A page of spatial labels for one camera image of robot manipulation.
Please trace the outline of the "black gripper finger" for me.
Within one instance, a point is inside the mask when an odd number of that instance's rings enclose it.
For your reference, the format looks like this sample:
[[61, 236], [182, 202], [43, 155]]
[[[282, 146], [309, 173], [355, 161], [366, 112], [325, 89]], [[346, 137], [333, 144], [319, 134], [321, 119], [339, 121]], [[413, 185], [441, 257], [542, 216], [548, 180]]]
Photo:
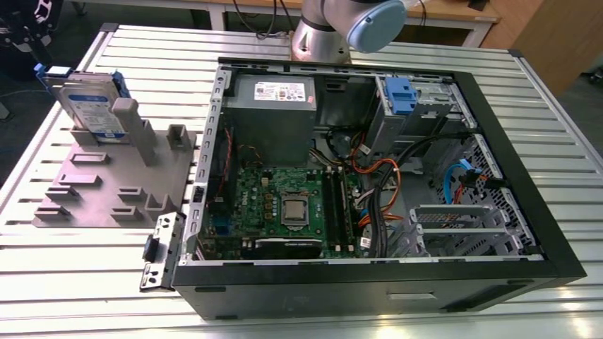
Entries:
[[49, 32], [30, 31], [30, 47], [34, 58], [45, 66], [51, 65], [51, 53], [47, 45], [51, 43]]

